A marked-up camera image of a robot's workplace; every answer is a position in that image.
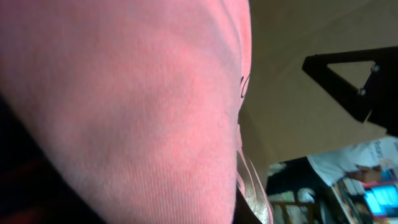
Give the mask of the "pink garment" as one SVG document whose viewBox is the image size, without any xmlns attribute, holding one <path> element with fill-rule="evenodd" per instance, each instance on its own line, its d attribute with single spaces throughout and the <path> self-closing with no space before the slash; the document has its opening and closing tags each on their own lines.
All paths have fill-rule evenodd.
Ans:
<svg viewBox="0 0 398 224">
<path fill-rule="evenodd" d="M 272 210 L 244 156 L 248 1 L 2 1 L 1 96 L 109 223 Z"/>
</svg>

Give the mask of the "person in white shirt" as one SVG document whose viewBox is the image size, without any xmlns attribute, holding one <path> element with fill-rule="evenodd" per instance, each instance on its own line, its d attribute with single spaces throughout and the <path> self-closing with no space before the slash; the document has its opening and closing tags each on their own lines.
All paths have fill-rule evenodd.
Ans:
<svg viewBox="0 0 398 224">
<path fill-rule="evenodd" d="M 307 159 L 328 186 L 357 172 L 361 168 L 381 168 L 381 170 L 397 167 L 397 138 L 386 137 L 374 141 L 348 146 L 339 150 L 312 154 Z"/>
</svg>

